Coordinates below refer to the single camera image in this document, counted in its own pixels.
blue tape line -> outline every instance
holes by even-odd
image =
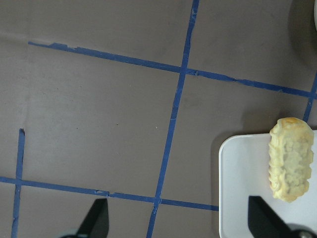
[[[154,203],[154,200],[155,200],[153,197],[138,196],[138,195],[132,195],[132,194],[126,194],[126,193],[113,193],[113,194],[109,194],[109,197],[122,198],[122,199],[141,201],[141,202],[151,202],[151,203]]]
[[[25,133],[23,129],[20,129],[19,141],[18,141],[18,155],[17,155],[16,172],[15,172],[15,176],[17,179],[22,179],[24,144],[25,144]]]
[[[305,109],[305,112],[304,112],[303,121],[305,121],[305,122],[308,121],[309,116],[311,114],[313,102],[314,102],[314,99],[316,97],[316,91],[317,91],[317,73],[315,75],[315,79],[314,79],[314,82],[313,82],[313,85],[312,85],[311,95],[308,98],[308,102],[307,102],[306,109]]]
[[[133,194],[127,194],[127,193],[109,194],[108,191],[102,191],[97,189],[87,189],[87,188],[80,188],[80,187],[57,185],[52,183],[18,180],[15,178],[0,177],[0,182],[17,184],[19,186],[21,185],[32,186],[32,187],[46,188],[46,189],[52,189],[52,190],[58,190],[58,191],[76,192],[76,193],[91,194],[91,195],[97,195],[97,196],[100,195],[105,197],[113,197],[113,198],[120,198],[120,199],[127,199],[127,200],[141,201],[141,202],[151,202],[151,203],[164,204],[164,205],[170,205],[170,206],[190,207],[190,208],[204,209],[204,210],[210,210],[210,211],[219,210],[218,206],[213,206],[213,205],[183,202],[183,201],[176,201],[176,200],[170,200],[170,199],[156,199],[154,197],[139,196],[139,195],[133,195]]]
[[[210,210],[210,211],[219,211],[218,206],[193,203],[193,202],[182,202],[182,201],[175,201],[175,200],[169,200],[169,199],[162,199],[161,204],[171,205],[171,206],[180,206],[180,207],[190,207],[190,208],[204,209],[204,210]]]
[[[153,229],[154,229],[154,225],[155,225],[155,220],[157,217],[157,209],[158,209],[158,207],[156,207],[156,206],[154,206],[152,209],[146,238],[152,237]]]
[[[76,193],[83,193],[83,194],[91,194],[91,195],[99,195],[99,196],[106,196],[108,197],[109,192],[96,190],[96,189],[89,189],[89,188],[81,188],[81,187],[72,187],[72,186],[65,186],[65,185],[58,185],[52,183],[45,183],[45,182],[36,182],[36,181],[25,181],[21,182],[24,186],[31,186],[31,187],[40,187],[40,188],[47,188],[52,190],[60,190],[66,192],[76,192]]]
[[[106,60],[113,60],[117,62],[135,64],[135,65],[140,65],[140,66],[149,67],[149,68],[156,68],[156,69],[161,69],[161,70],[176,72],[176,73],[179,73],[181,69],[181,67],[174,66],[174,65],[158,63],[158,62],[143,60],[143,59],[137,59],[137,58],[127,57],[127,56],[121,56],[121,55],[91,50],[91,49],[82,48],[82,47],[71,48],[68,45],[60,44],[60,43],[45,45],[45,44],[38,44],[38,43],[29,41],[28,44],[33,46],[38,46],[38,47],[44,47],[44,48],[49,48],[54,50],[60,50],[60,51],[66,51],[66,52],[71,52],[71,53],[76,53],[76,54],[81,54],[81,55],[86,55],[91,57],[102,58]],[[266,89],[270,91],[292,94],[292,95],[297,95],[297,96],[302,96],[307,98],[310,97],[311,95],[310,92],[299,90],[299,89],[283,87],[283,86],[269,84],[269,83],[262,83],[258,81],[247,80],[247,79],[236,79],[236,78],[226,76],[224,74],[195,70],[190,68],[186,70],[186,74],[201,76],[201,77],[220,80],[220,81],[237,82],[249,87],[261,88],[261,89]]]
[[[14,192],[13,221],[12,221],[11,238],[17,238],[17,236],[18,236],[19,211],[20,211],[20,192],[21,192],[21,185],[16,184],[15,185],[15,192]]]
[[[7,177],[0,177],[0,182],[11,183],[11,184],[21,184],[15,178],[7,178]]]
[[[20,129],[19,130],[19,139],[18,139],[18,154],[17,154],[17,162],[16,162],[16,172],[15,172],[16,181],[21,181],[21,179],[22,179],[24,144],[25,144],[25,133],[24,133],[23,129]],[[15,184],[11,238],[17,238],[17,234],[18,234],[19,211],[20,211],[20,192],[21,192],[21,184],[18,182]]]
[[[160,196],[162,194],[162,189],[163,189],[163,184],[164,184],[164,179],[165,179],[165,174],[166,174],[166,169],[167,169],[167,164],[168,164],[168,159],[169,159],[169,154],[170,154],[170,149],[172,146],[172,141],[173,141],[173,136],[174,136],[178,108],[179,108],[180,99],[182,96],[183,87],[184,87],[184,83],[185,83],[185,77],[186,77],[186,73],[187,73],[186,70],[187,70],[187,66],[188,66],[188,59],[189,59],[189,53],[190,53],[190,47],[191,47],[191,37],[192,37],[192,32],[193,32],[193,29],[194,29],[195,23],[196,23],[198,5],[199,5],[199,0],[193,0],[191,14],[190,14],[190,18],[189,18],[189,24],[188,24],[188,28],[187,28],[182,65],[181,65],[181,69],[179,72],[177,89],[176,89],[172,113],[171,113],[171,117],[170,117],[170,121],[169,121],[166,144],[165,144],[162,164],[161,164],[161,168],[160,168],[160,172],[159,172],[157,189],[156,189],[156,193],[155,193],[155,201],[154,201],[153,210],[152,210],[152,213],[150,216],[150,221],[149,221],[149,226],[148,226],[148,231],[147,231],[147,236],[146,236],[147,238],[152,237],[153,229],[154,229],[154,225],[155,225],[155,220],[156,220],[157,209],[159,208],[159,203],[161,201]]]
[[[262,83],[258,81],[247,80],[247,79],[236,79],[236,78],[232,78],[227,75],[219,74],[219,73],[212,73],[212,72],[194,70],[189,68],[187,69],[187,74],[194,75],[194,76],[202,76],[205,78],[226,81],[226,82],[237,82],[237,83],[250,86],[250,87],[261,88],[261,89],[266,89],[266,90],[276,91],[281,93],[287,93],[287,94],[292,94],[292,95],[297,95],[297,96],[302,96],[307,98],[311,96],[311,93],[307,91],[283,87],[283,86],[269,84],[269,83]]]
[[[169,65],[169,64],[165,64],[165,63],[158,63],[158,62],[149,61],[149,60],[137,59],[137,58],[133,58],[133,57],[115,55],[115,54],[110,54],[110,53],[106,53],[106,52],[90,50],[90,49],[82,48],[82,47],[71,48],[65,44],[59,44],[59,43],[53,43],[51,45],[44,45],[44,44],[37,44],[37,43],[31,42],[31,41],[29,41],[28,44],[32,45],[32,46],[39,46],[39,47],[44,47],[44,48],[49,48],[49,49],[54,49],[54,50],[59,50],[59,51],[66,51],[66,52],[72,52],[72,53],[86,55],[86,56],[102,58],[102,59],[106,59],[106,60],[113,60],[113,61],[117,61],[117,62],[130,63],[130,64],[145,66],[145,67],[149,67],[149,68],[156,68],[156,69],[161,69],[161,70],[170,71],[170,72],[179,73],[179,71],[180,71],[180,67],[178,67],[178,66],[173,66],[173,65]]]

white plate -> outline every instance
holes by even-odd
[[[248,197],[261,196],[287,224],[317,232],[317,130],[308,192],[292,203],[272,197],[268,180],[270,134],[227,139],[219,151],[219,233],[221,238],[252,238],[248,228]]]

food item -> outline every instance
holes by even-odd
[[[270,131],[269,180],[273,197],[292,202],[308,191],[314,132],[306,122],[283,118]]]

black object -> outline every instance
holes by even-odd
[[[260,196],[249,196],[248,227],[254,238],[317,238],[311,231],[292,231]]]
[[[106,238],[109,232],[108,202],[96,199],[75,235],[62,238]]]

gray floor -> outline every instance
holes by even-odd
[[[188,67],[310,92],[317,70],[313,0],[201,0]],[[176,72],[28,42],[84,47],[181,66],[191,0],[2,1],[0,176],[154,197]],[[186,75],[161,197],[218,206],[218,151],[232,135],[303,118],[308,98]],[[317,128],[316,103],[308,124]],[[23,186],[19,238],[76,229],[97,196]],[[1,238],[14,185],[0,182]],[[109,238],[146,237],[153,204],[109,198]],[[218,212],[160,205],[154,238],[218,237]]]

